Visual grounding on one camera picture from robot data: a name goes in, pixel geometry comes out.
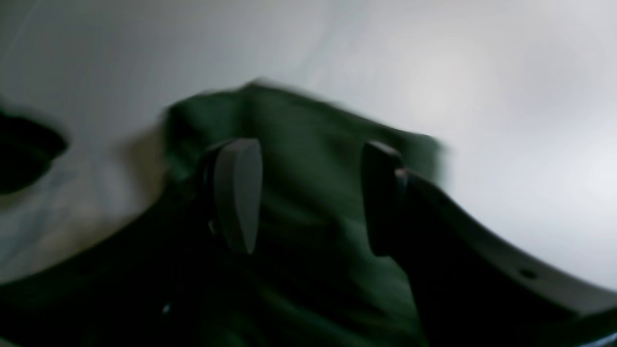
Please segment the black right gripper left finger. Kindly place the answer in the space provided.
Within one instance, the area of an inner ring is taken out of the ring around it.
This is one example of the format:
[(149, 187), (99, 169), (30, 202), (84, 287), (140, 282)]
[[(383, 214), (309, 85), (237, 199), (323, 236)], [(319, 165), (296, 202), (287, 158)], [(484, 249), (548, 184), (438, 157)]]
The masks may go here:
[(263, 162), (256, 139), (203, 151), (134, 222), (90, 249), (1, 286), (1, 338), (21, 347), (187, 347), (225, 248), (251, 254)]

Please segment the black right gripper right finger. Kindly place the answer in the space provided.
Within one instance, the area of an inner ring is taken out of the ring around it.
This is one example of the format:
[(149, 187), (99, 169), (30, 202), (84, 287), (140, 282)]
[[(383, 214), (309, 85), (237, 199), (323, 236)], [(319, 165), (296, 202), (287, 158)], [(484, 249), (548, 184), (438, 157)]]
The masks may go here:
[(407, 274), (431, 347), (616, 345), (616, 292), (487, 230), (386, 144), (364, 144), (361, 178), (372, 251)]

